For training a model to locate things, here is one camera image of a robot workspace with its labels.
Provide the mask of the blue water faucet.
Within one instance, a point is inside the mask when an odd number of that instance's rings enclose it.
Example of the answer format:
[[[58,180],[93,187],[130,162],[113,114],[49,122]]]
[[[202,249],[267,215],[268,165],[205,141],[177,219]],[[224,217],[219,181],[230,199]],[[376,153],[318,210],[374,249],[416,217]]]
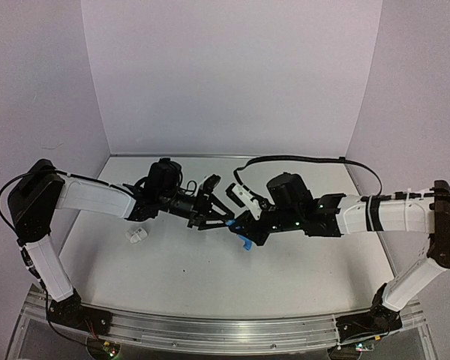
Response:
[[[232,228],[235,226],[235,224],[236,224],[236,220],[235,219],[228,220],[226,222],[226,225],[228,226],[229,230],[232,230]],[[236,235],[244,242],[243,248],[246,251],[250,251],[251,248],[253,247],[253,242],[249,238],[247,238],[246,236],[244,236],[242,234],[236,233]]]

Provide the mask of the white plastic pipe fitting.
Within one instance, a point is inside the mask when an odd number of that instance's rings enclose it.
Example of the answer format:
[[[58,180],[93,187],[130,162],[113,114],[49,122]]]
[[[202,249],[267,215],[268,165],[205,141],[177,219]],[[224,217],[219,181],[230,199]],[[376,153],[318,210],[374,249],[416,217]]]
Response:
[[[132,226],[126,231],[125,236],[131,244],[137,244],[145,240],[149,233],[142,226]]]

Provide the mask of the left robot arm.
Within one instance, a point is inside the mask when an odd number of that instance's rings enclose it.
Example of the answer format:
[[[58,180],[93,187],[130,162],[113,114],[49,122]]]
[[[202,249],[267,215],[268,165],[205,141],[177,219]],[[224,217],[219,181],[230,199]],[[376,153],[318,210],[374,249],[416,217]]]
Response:
[[[121,185],[62,172],[50,160],[39,160],[16,180],[7,205],[25,267],[52,298],[52,321],[77,328],[89,312],[52,245],[50,225],[57,209],[95,212],[137,223],[167,212],[186,219],[189,228],[210,230],[224,227],[234,218],[213,194],[220,180],[220,176],[210,175],[195,191],[184,190],[181,165],[167,157],[153,163],[148,175],[135,184]]]

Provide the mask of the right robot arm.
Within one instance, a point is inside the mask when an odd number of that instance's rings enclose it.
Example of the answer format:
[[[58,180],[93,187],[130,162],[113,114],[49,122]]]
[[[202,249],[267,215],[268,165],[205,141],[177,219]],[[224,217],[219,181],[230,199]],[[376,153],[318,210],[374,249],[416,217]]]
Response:
[[[271,201],[231,184],[226,195],[246,210],[229,222],[245,248],[262,246],[272,233],[301,230],[310,237],[341,237],[355,233],[415,232],[428,236],[414,263],[373,297],[369,310],[341,316],[342,338],[380,334],[401,327],[400,312],[411,298],[450,269],[450,187],[436,181],[430,190],[392,195],[356,196],[345,193],[312,196],[302,177],[284,172],[267,184]]]

